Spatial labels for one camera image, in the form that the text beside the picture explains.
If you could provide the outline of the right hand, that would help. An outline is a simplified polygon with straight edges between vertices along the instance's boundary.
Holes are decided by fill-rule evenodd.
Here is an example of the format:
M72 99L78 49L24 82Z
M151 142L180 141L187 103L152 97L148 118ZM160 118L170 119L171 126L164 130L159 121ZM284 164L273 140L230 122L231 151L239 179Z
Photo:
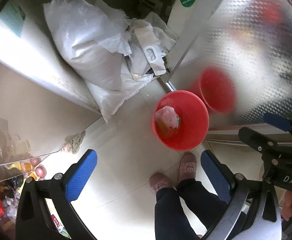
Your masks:
M286 191L284 195L284 203L281 210L281 217L285 221L289 221L292 217L292 192Z

